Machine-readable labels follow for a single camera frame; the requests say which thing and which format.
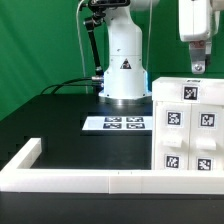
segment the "warning label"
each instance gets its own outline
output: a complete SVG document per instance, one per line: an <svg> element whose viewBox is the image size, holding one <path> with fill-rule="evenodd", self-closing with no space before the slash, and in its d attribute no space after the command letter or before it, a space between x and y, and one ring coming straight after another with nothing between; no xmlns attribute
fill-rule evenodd
<svg viewBox="0 0 224 224"><path fill-rule="evenodd" d="M125 59L124 63L121 65L121 69L131 69L131 65L127 58Z"/></svg>

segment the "white block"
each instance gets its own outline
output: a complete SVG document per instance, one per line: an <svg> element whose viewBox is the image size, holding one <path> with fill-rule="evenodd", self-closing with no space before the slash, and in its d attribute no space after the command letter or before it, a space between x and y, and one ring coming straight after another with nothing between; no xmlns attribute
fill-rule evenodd
<svg viewBox="0 0 224 224"><path fill-rule="evenodd" d="M188 169L191 105L154 103L153 169Z"/></svg>
<svg viewBox="0 0 224 224"><path fill-rule="evenodd" d="M41 154L41 139L31 138L25 146L11 159L11 161L3 168L2 172L17 169L30 168Z"/></svg>
<svg viewBox="0 0 224 224"><path fill-rule="evenodd" d="M0 175L0 189L5 192L109 193L109 174L100 170L8 170Z"/></svg>
<svg viewBox="0 0 224 224"><path fill-rule="evenodd" d="M152 93L153 101L224 105L224 80L161 77Z"/></svg>
<svg viewBox="0 0 224 224"><path fill-rule="evenodd" d="M118 171L117 175L110 176L110 194L141 194L140 171Z"/></svg>
<svg viewBox="0 0 224 224"><path fill-rule="evenodd" d="M189 169L224 169L223 124L222 106L192 105Z"/></svg>

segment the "black cable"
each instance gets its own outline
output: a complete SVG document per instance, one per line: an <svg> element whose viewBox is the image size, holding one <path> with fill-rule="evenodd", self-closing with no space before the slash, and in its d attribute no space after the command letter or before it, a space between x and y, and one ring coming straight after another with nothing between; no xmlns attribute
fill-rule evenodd
<svg viewBox="0 0 224 224"><path fill-rule="evenodd" d="M86 86L91 86L91 87L94 87L94 86L98 86L98 85L93 85L93 84L89 84L89 85L87 85L87 84L55 84L55 85L51 85L51 86L46 87L44 90L42 90L42 92L40 94L41 95L44 94L44 92L46 90L50 89L50 88L53 88L53 87L61 88L61 87L64 87L64 86L85 86L85 87Z"/></svg>
<svg viewBox="0 0 224 224"><path fill-rule="evenodd" d="M74 82L89 81L89 80L92 80L92 78L86 77L86 78L71 79L66 82L63 82L61 85L70 84L70 83L74 83ZM63 87L63 86L57 85L57 87L51 92L51 94L55 94L61 87Z"/></svg>

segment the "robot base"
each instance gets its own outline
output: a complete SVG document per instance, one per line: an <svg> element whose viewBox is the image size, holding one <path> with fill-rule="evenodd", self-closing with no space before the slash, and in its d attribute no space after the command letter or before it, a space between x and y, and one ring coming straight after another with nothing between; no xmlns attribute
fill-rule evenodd
<svg viewBox="0 0 224 224"><path fill-rule="evenodd" d="M100 103L114 104L114 105L139 105L152 102L152 95L148 95L137 99L114 99L104 96L99 96Z"/></svg>

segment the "white frame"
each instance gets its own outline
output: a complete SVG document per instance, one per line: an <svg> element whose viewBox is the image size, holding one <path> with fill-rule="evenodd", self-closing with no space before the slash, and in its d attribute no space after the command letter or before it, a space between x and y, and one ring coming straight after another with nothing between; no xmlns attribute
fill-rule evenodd
<svg viewBox="0 0 224 224"><path fill-rule="evenodd" d="M224 194L223 171L29 169L41 152L30 139L0 172L0 191Z"/></svg>

